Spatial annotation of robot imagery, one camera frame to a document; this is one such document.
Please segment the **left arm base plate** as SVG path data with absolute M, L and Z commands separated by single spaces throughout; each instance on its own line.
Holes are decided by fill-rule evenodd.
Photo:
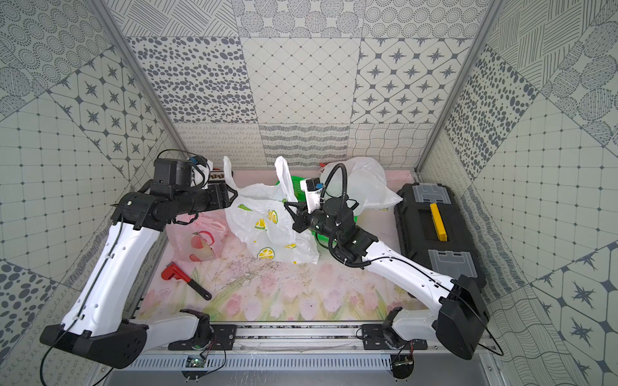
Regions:
M 231 351 L 238 326 L 235 324 L 201 325 L 190 339 L 168 344 L 169 351 Z

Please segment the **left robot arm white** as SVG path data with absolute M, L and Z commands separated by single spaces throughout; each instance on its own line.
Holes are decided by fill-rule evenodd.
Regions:
M 184 309 L 173 318 L 131 322 L 122 313 L 146 255 L 167 225 L 180 215 L 196 220 L 202 212 L 229 207 L 238 196 L 224 181 L 212 182 L 212 162 L 195 153 L 186 159 L 154 161 L 154 176 L 116 204 L 112 225 L 85 289 L 59 324 L 40 336 L 48 349 L 123 369 L 142 352 L 166 344 L 182 348 L 214 345 L 205 313 Z

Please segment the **pink peach-print plastic bag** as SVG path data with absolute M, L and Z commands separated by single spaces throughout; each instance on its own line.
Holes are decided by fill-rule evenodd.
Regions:
M 190 224 L 192 216 L 178 216 L 177 224 L 166 227 L 167 238 L 175 260 L 182 262 L 209 262 L 220 258 L 229 226 L 223 210 L 202 212 Z

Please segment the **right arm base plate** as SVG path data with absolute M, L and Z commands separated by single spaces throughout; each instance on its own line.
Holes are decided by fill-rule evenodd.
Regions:
M 425 339 L 413 339 L 410 342 L 404 341 L 394 332 L 385 329 L 378 323 L 361 325 L 357 330 L 356 336 L 357 339 L 362 341 L 363 348 L 366 351 L 399 350 L 403 347 L 409 348 L 410 344 L 412 344 L 414 350 L 428 349 L 428 344 Z

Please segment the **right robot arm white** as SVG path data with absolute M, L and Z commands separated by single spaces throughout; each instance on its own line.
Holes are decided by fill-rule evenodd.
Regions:
M 357 225 L 347 205 L 346 166 L 333 167 L 324 182 L 304 184 L 307 200 L 284 205 L 297 233 L 314 231 L 327 238 L 326 248 L 341 265 L 375 273 L 427 308 L 415 316 L 395 307 L 381 325 L 380 340 L 393 349 L 416 340 L 437 340 L 450 353 L 471 360 L 487 333 L 489 311 L 481 291 L 484 275 L 476 268 L 469 232 L 452 236 L 464 223 L 450 189 L 413 183 L 398 192 L 395 219 L 402 253 Z

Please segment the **white lemon-print plastic bag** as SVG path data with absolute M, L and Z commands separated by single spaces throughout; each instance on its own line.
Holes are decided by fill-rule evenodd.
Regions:
M 230 231 L 258 259 L 294 265 L 315 264 L 319 260 L 317 243 L 311 232 L 297 233 L 284 203 L 297 202 L 291 173 L 284 157 L 275 160 L 278 184 L 256 183 L 239 188 L 232 176 L 232 164 L 223 157 L 225 182 L 238 191 L 238 198 L 225 209 Z

